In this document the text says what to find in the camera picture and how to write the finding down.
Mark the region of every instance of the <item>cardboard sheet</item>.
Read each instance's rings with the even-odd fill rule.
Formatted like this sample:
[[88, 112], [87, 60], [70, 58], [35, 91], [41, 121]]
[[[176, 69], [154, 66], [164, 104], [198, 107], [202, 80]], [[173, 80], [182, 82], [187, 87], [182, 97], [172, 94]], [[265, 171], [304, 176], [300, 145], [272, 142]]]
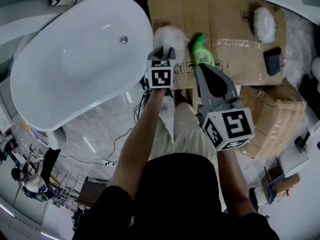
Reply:
[[[269, 76], [263, 52], [275, 47], [286, 54], [284, 13], [263, 0], [148, 0], [153, 30], [174, 25], [186, 35], [184, 63], [174, 89], [196, 88], [191, 46], [200, 33], [212, 52], [215, 66], [232, 78], [235, 85], [280, 85], [283, 70]], [[253, 12], [266, 7], [275, 17], [275, 42], [261, 44], [253, 34]]]

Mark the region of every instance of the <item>white cloth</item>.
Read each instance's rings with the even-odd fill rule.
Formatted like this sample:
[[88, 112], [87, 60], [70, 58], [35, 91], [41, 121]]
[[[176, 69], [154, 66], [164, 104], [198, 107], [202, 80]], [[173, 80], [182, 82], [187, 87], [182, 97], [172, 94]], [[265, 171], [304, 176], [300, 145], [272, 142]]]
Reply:
[[47, 191], [47, 186], [45, 181], [41, 178], [39, 173], [35, 173], [34, 175], [30, 176], [29, 179], [25, 182], [25, 187], [28, 191], [33, 193], [39, 193], [39, 189], [45, 186], [45, 191]]
[[186, 102], [180, 103], [174, 111], [173, 138], [174, 143], [159, 118], [149, 160], [174, 153], [188, 153], [203, 156], [215, 164], [215, 148], [200, 128], [195, 110]]

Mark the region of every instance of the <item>human arm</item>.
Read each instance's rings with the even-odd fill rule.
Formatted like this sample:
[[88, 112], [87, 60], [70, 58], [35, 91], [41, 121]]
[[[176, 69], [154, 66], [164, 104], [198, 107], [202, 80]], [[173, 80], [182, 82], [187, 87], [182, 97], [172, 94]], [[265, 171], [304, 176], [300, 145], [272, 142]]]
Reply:
[[22, 168], [22, 171], [24, 173], [24, 175], [28, 175], [28, 168], [29, 168], [29, 165], [30, 165], [30, 161], [31, 161], [31, 155], [28, 155], [28, 158], [26, 159], [26, 162]]
[[234, 149], [217, 153], [221, 192], [228, 213], [237, 218], [255, 213], [249, 199], [246, 179], [240, 169]]
[[38, 175], [41, 174], [43, 167], [44, 167], [44, 162], [43, 162], [43, 161], [40, 161], [40, 162], [39, 162], [39, 165], [38, 165], [38, 169], [37, 169], [37, 171], [36, 171], [36, 173], [37, 173]]
[[108, 186], [118, 186], [135, 198], [142, 172], [151, 153], [165, 89], [154, 89], [141, 117], [127, 138]]

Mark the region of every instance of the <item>black shirt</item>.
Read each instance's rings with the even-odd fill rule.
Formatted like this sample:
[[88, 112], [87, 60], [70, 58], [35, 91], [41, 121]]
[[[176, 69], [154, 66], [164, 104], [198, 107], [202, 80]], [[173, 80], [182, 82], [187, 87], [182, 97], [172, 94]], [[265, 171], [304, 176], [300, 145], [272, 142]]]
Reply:
[[134, 201], [107, 187], [73, 239], [279, 239], [257, 213], [221, 212], [213, 164], [203, 156], [169, 154], [147, 162]]

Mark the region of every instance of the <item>electrical outlet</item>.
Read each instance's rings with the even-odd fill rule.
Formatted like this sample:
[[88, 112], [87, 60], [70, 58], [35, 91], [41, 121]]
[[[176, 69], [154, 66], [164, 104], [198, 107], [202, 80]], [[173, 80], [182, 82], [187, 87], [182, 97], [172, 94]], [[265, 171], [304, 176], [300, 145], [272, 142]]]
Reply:
[[109, 162], [107, 160], [102, 160], [102, 161], [106, 166], [116, 167], [116, 162], [114, 161], [110, 161], [110, 160]]

